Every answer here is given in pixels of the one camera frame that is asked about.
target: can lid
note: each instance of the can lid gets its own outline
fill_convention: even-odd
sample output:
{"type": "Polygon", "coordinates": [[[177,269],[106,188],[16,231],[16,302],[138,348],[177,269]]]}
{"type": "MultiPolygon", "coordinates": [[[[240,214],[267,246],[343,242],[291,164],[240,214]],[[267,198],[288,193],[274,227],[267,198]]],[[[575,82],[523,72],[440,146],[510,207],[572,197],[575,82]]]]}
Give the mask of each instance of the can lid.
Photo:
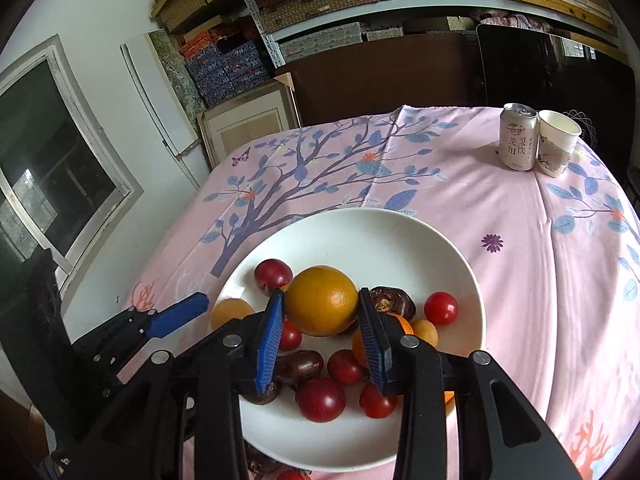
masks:
{"type": "Polygon", "coordinates": [[[536,117],[538,112],[533,108],[521,105],[520,103],[507,103],[504,105],[504,109],[522,117],[536,117]]]}

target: window frame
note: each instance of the window frame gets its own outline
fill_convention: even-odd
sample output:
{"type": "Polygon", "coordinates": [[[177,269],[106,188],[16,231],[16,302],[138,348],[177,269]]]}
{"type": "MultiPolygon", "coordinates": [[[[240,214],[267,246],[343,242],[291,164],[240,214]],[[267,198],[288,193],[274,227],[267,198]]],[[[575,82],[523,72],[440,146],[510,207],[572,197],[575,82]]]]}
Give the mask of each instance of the window frame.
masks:
{"type": "Polygon", "coordinates": [[[59,36],[53,36],[32,48],[0,73],[0,97],[22,76],[42,62],[47,63],[60,97],[84,142],[115,185],[115,189],[82,228],[66,254],[61,254],[46,234],[40,231],[0,168],[0,191],[37,243],[45,249],[51,249],[53,259],[58,264],[56,279],[60,293],[64,296],[70,284],[81,277],[81,269],[86,270],[86,264],[92,259],[91,256],[95,256],[117,220],[140,197],[142,188],[109,142],[82,94],[59,36]]]}

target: framed picture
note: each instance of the framed picture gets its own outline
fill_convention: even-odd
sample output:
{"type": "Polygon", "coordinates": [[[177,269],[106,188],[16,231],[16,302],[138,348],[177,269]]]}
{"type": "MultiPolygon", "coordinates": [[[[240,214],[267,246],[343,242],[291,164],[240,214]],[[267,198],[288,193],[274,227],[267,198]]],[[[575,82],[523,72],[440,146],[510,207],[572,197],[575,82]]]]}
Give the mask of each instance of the framed picture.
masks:
{"type": "Polygon", "coordinates": [[[243,144],[300,127],[290,75],[257,86],[198,115],[211,166],[243,144]]]}

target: paper cup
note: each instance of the paper cup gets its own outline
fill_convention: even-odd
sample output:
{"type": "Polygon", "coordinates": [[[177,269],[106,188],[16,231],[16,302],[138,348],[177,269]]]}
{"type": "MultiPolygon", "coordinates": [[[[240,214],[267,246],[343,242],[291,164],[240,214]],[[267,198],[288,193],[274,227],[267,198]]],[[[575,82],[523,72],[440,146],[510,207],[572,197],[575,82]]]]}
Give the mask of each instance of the paper cup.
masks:
{"type": "Polygon", "coordinates": [[[538,117],[540,143],[536,165],[542,173],[557,178],[566,169],[582,129],[573,119],[551,110],[542,110],[538,117]]]}

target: tablecloth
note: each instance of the tablecloth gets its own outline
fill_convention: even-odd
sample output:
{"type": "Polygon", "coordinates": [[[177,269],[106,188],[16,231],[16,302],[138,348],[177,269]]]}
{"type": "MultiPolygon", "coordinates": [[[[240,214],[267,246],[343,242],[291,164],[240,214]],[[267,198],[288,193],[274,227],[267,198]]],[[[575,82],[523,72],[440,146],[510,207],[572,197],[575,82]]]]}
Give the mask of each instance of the tablecloth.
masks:
{"type": "MultiPolygon", "coordinates": [[[[640,224],[620,185],[581,140],[552,179],[498,161],[497,108],[411,108],[274,134],[211,174],[159,244],[126,305],[162,310],[195,291],[211,303],[273,232],[343,207],[419,218],[474,270],[486,349],[552,428],[583,479],[596,480],[640,419],[640,224]]],[[[180,352],[202,316],[154,341],[180,352]]],[[[458,478],[448,421],[449,479],[458,478]]],[[[390,479],[393,464],[313,480],[390,479]]]]}

